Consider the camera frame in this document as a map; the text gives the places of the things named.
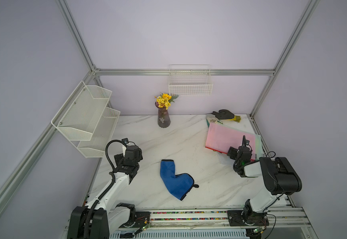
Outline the green zipper mesh document bag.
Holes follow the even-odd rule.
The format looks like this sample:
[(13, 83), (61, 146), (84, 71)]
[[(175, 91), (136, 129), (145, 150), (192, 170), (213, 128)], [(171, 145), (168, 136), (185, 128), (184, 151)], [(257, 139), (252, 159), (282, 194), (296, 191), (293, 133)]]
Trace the green zipper mesh document bag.
[(262, 138), (258, 134), (255, 135), (255, 155), (257, 160), (259, 160), (260, 157), (264, 156)]

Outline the pink mesh document bag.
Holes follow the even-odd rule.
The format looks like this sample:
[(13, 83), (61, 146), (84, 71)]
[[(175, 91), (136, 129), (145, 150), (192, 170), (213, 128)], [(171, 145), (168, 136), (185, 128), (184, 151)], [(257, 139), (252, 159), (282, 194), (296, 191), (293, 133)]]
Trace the pink mesh document bag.
[(223, 124), (211, 123), (208, 128), (205, 147), (220, 153), (227, 153), (229, 147), (238, 148), (242, 144), (243, 136), (250, 142), (253, 149), (252, 160), (256, 159), (255, 155), (255, 134), (241, 131)]

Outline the blue microfiber cleaning cloth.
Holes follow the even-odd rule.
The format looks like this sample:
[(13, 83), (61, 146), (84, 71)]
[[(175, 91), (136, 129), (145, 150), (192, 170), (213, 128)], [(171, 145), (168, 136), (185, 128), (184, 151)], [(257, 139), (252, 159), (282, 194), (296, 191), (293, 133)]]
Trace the blue microfiber cleaning cloth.
[(187, 173), (175, 174), (175, 163), (170, 159), (160, 162), (160, 177), (168, 192), (176, 199), (183, 201), (192, 188), (199, 188), (193, 177)]

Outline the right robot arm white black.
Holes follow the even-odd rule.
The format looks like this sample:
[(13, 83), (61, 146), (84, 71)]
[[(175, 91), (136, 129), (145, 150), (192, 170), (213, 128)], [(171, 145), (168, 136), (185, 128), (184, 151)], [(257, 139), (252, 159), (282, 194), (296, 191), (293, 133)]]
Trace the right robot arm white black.
[(234, 160), (233, 170), (245, 178), (262, 177), (264, 187), (248, 199), (242, 211), (245, 221), (263, 217), (265, 212), (284, 195), (292, 195), (302, 189), (302, 181), (285, 157), (277, 157), (273, 151), (257, 160), (252, 160), (253, 149), (244, 136), (238, 148), (229, 147), (227, 156)]

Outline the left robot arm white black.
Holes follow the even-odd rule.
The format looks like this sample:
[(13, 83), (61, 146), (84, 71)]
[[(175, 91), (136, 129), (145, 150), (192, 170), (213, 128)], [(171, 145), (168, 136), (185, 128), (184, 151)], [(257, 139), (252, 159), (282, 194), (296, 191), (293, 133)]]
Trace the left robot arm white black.
[(72, 211), (68, 239), (108, 239), (120, 226), (135, 224), (135, 206), (116, 202), (135, 178), (143, 159), (142, 150), (136, 145), (126, 146), (117, 158), (118, 165), (110, 172), (111, 180), (106, 186), (92, 201)]

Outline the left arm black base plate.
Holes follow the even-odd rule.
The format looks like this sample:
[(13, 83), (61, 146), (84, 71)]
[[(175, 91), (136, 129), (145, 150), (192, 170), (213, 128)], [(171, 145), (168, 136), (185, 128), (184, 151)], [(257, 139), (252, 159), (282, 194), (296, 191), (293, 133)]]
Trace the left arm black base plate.
[(123, 225), (124, 228), (141, 228), (150, 221), (151, 212), (136, 211), (132, 224)]

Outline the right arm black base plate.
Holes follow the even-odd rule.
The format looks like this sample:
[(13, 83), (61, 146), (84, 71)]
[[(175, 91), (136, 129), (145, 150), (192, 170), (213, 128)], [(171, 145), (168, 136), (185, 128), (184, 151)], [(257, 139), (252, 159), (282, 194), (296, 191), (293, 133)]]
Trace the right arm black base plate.
[(246, 213), (243, 210), (229, 210), (227, 211), (227, 218), (231, 227), (269, 225), (267, 215), (264, 213)]

